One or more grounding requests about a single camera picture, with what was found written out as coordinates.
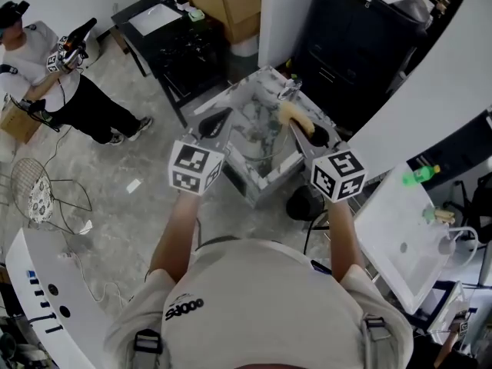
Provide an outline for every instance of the shoe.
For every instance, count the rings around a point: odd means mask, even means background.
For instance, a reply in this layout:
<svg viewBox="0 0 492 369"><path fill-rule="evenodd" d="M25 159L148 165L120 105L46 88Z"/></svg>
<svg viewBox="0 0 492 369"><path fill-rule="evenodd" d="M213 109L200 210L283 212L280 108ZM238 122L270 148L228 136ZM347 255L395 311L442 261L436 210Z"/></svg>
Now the shoe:
<svg viewBox="0 0 492 369"><path fill-rule="evenodd" d="M125 137L121 134L113 134L113 138L111 138L108 145L118 146L121 145L125 141Z"/></svg>
<svg viewBox="0 0 492 369"><path fill-rule="evenodd" d="M145 116L143 119L140 120L140 127L138 127L137 132L134 133L130 138L128 138L128 140L130 142L136 141L138 137L140 137L140 134L142 132L152 126L152 123L154 123L154 119L150 116Z"/></svg>

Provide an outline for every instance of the black desk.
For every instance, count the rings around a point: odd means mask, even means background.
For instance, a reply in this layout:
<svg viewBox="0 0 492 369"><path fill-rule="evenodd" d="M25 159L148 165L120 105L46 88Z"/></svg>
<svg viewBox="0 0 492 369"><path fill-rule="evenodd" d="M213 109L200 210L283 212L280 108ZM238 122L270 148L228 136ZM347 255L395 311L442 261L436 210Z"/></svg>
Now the black desk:
<svg viewBox="0 0 492 369"><path fill-rule="evenodd" d="M181 18L143 36L129 20L157 4L173 9ZM140 0L113 15L112 19L147 62L180 122L186 127L181 108L208 89L227 81L224 62L227 44L222 24L208 16L193 22L188 13L177 10L171 0ZM131 46L128 45L130 53L146 76Z"/></svg>

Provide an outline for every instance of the black pants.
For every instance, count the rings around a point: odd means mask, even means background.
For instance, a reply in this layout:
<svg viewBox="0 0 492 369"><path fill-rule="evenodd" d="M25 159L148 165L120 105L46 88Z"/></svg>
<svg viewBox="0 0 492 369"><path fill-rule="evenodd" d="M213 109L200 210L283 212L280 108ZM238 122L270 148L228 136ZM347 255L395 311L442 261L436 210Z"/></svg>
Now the black pants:
<svg viewBox="0 0 492 369"><path fill-rule="evenodd" d="M71 125L100 144L110 142L113 137L111 128L131 137L140 126L140 121L134 115L113 102L83 75L67 105L59 111L50 112L50 115L57 123Z"/></svg>

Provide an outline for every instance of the patterned cushion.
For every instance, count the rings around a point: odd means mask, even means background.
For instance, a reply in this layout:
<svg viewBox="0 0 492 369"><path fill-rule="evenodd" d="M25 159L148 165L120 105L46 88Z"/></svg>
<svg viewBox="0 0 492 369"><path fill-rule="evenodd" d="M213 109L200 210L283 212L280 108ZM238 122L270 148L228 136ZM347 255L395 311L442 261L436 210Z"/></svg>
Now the patterned cushion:
<svg viewBox="0 0 492 369"><path fill-rule="evenodd" d="M29 195L29 218L39 224L48 221L53 215L53 201L48 177L43 175L34 183Z"/></svg>

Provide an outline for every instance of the green bottle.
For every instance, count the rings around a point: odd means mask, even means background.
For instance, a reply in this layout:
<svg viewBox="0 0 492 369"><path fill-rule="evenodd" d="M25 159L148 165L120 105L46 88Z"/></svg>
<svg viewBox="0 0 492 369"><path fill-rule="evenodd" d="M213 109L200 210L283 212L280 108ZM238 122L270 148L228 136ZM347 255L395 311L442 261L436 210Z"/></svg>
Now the green bottle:
<svg viewBox="0 0 492 369"><path fill-rule="evenodd" d="M434 175L440 172L440 166L435 165L433 167L422 167L413 171L411 174L403 175L403 184L405 186L415 186L419 183L430 180Z"/></svg>

